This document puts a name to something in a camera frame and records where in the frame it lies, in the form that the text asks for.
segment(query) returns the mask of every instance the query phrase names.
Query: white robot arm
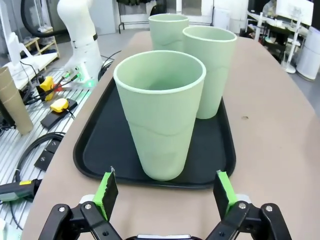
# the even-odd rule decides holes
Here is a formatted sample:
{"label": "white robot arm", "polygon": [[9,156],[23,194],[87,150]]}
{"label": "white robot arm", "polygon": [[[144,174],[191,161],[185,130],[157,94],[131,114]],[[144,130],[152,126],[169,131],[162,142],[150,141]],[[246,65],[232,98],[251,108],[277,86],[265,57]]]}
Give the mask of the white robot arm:
{"label": "white robot arm", "polygon": [[64,69],[81,74],[81,83],[92,87],[98,82],[102,66],[98,35],[91,20],[89,8],[93,0],[60,0],[57,12],[71,39],[73,55]]}

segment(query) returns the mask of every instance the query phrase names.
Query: brown table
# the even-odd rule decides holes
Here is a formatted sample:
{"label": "brown table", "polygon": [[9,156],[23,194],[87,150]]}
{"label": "brown table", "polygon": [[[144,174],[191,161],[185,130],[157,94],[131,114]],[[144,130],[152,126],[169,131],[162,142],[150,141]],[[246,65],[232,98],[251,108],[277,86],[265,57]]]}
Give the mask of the brown table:
{"label": "brown table", "polygon": [[[99,182],[73,162],[75,143],[115,66],[152,49],[148,32],[137,33],[119,54],[81,109],[45,174],[22,234],[38,239],[51,208],[75,207]],[[260,207],[279,205],[294,240],[319,239],[320,122],[296,84],[259,43],[239,38],[224,102],[237,164],[237,193]],[[119,185],[111,223],[122,238],[137,234],[191,234],[205,238],[220,221],[212,190]],[[86,233],[81,240],[93,239]],[[250,239],[241,234],[240,239]]]}

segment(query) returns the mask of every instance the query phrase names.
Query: black tray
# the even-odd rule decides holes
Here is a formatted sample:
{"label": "black tray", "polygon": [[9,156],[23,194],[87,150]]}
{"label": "black tray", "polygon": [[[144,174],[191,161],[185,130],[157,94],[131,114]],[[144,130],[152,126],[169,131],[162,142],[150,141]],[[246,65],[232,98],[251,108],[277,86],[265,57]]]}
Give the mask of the black tray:
{"label": "black tray", "polygon": [[217,170],[232,174],[236,153],[222,100],[215,117],[195,120],[182,173],[171,181],[151,179],[140,164],[112,79],[74,147],[73,161],[81,173],[94,179],[102,179],[112,166],[117,182],[122,184],[205,189],[213,187]]}

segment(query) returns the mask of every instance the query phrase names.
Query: cup rim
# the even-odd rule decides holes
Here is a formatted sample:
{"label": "cup rim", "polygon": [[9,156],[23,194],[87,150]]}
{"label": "cup rim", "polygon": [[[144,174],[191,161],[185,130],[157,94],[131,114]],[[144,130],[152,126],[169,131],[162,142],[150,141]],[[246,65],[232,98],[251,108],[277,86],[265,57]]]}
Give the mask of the cup rim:
{"label": "cup rim", "polygon": [[[119,67],[137,57],[137,56],[140,56],[140,55],[146,55],[146,54],[152,54],[152,53],[175,53],[175,54],[180,54],[180,55],[185,55],[185,56],[188,56],[190,58],[193,58],[194,60],[196,60],[201,68],[202,68],[202,74],[201,76],[195,80],[194,82],[188,84],[188,85],[185,85],[185,86],[182,86],[182,87],[177,87],[177,88],[173,88],[173,89],[167,89],[167,90],[147,90],[147,89],[140,89],[140,88],[136,88],[136,87],[133,87],[133,86],[129,86],[125,83],[123,83],[122,81],[119,80],[118,78],[118,70],[119,70]],[[185,91],[185,90],[188,90],[188,89],[191,89],[193,88],[194,86],[198,85],[201,81],[204,81],[205,79],[205,76],[207,74],[207,69],[205,67],[205,65],[202,63],[202,61],[200,61],[198,58],[190,55],[190,54],[187,54],[187,53],[184,53],[184,52],[180,52],[180,51],[171,51],[171,50],[154,50],[154,51],[145,51],[145,52],[141,52],[141,53],[138,53],[138,54],[134,54],[128,58],[126,58],[125,60],[121,61],[114,69],[114,72],[113,72],[113,78],[114,78],[114,81],[116,82],[116,84],[119,84],[121,87],[123,87],[124,89],[127,89],[131,92],[135,92],[135,93],[139,93],[139,94],[153,94],[153,95],[163,95],[163,94],[174,94],[174,93],[179,93],[179,92],[182,92],[182,91]]]}
{"label": "cup rim", "polygon": [[[181,20],[156,20],[156,19],[152,19],[154,16],[161,16],[161,15],[171,15],[171,16],[181,16],[184,17],[184,19]],[[161,14],[156,14],[156,15],[152,15],[149,16],[148,18],[149,21],[153,21],[153,22],[159,22],[159,23],[176,23],[176,22],[185,22],[188,21],[189,18],[183,14],[176,14],[176,13],[161,13]]]}
{"label": "cup rim", "polygon": [[[215,40],[215,39],[208,39],[208,38],[203,38],[203,37],[199,37],[199,36],[194,36],[194,35],[191,35],[189,33],[186,32],[186,30],[188,29],[192,29],[192,28],[214,28],[214,29],[218,29],[218,30],[223,30],[227,33],[230,33],[233,35],[233,39],[230,39],[230,40]],[[223,29],[221,27],[216,27],[216,26],[187,26],[185,29],[182,30],[182,33],[189,37],[189,38],[192,38],[192,39],[197,39],[197,40],[201,40],[201,41],[207,41],[207,42],[214,42],[214,43],[231,43],[231,42],[234,42],[237,40],[237,35],[234,34],[232,31],[229,31],[229,30],[226,30],[226,29]]]}

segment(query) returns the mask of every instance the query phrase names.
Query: yellow label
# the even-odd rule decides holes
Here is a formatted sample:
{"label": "yellow label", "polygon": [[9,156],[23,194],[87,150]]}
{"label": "yellow label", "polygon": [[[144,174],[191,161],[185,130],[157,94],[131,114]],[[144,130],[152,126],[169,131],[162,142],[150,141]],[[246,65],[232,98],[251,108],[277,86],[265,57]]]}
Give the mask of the yellow label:
{"label": "yellow label", "polygon": [[28,184],[31,184],[32,183],[32,181],[21,181],[20,183],[19,183],[19,185],[28,185]]}

